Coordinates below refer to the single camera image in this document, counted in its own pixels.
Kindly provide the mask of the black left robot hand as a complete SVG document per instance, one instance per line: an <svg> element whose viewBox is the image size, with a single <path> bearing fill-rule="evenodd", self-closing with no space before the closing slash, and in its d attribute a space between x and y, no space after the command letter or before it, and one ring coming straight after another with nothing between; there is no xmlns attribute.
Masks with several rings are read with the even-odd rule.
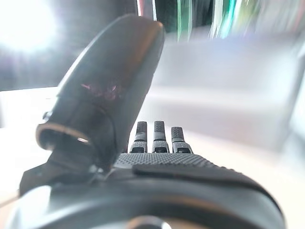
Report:
<svg viewBox="0 0 305 229"><path fill-rule="evenodd" d="M48 160L23 173L9 229L284 229L257 182L193 153L183 129L168 147L136 118L164 44L160 22L125 15L101 31L59 84L35 131Z"/></svg>

